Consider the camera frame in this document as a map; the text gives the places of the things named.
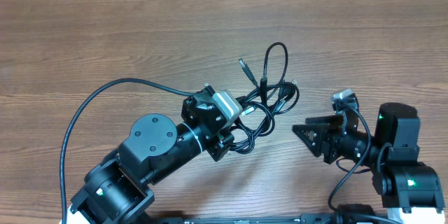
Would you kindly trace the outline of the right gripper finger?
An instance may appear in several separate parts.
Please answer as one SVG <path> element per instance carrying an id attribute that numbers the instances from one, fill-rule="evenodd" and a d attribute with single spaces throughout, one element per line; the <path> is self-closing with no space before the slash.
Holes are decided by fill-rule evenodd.
<path id="1" fill-rule="evenodd" d="M 302 140 L 315 157 L 321 155 L 324 127 L 318 125 L 294 125 L 292 126 L 292 131 Z"/>
<path id="2" fill-rule="evenodd" d="M 344 123 L 343 115 L 327 115 L 315 118 L 306 118 L 305 123 L 307 125 L 327 125 L 327 126 L 340 126 Z"/>

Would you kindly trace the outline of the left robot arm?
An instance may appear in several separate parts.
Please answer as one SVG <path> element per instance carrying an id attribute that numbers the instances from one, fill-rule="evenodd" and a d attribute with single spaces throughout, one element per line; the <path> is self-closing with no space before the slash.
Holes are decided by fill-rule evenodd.
<path id="1" fill-rule="evenodd" d="M 242 105 L 210 86 L 183 101 L 181 117 L 152 113 L 139 118 L 129 136 L 84 178 L 64 210 L 62 223 L 138 223 L 154 202 L 155 185 L 204 151 L 219 161 L 234 136 Z"/>

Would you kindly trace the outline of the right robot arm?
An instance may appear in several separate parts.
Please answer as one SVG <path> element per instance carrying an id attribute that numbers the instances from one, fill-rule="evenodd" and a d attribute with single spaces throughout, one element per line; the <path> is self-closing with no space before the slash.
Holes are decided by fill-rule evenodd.
<path id="1" fill-rule="evenodd" d="M 436 171 L 418 160 L 421 121 L 413 106 L 389 102 L 379 107 L 375 132 L 367 123 L 356 94 L 346 89 L 330 98 L 334 115 L 308 118 L 292 127 L 315 157 L 327 164 L 351 160 L 353 168 L 331 195 L 353 174 L 370 172 L 386 215 L 368 204 L 331 206 L 332 214 L 302 215 L 301 223 L 444 223 L 445 201 Z"/>

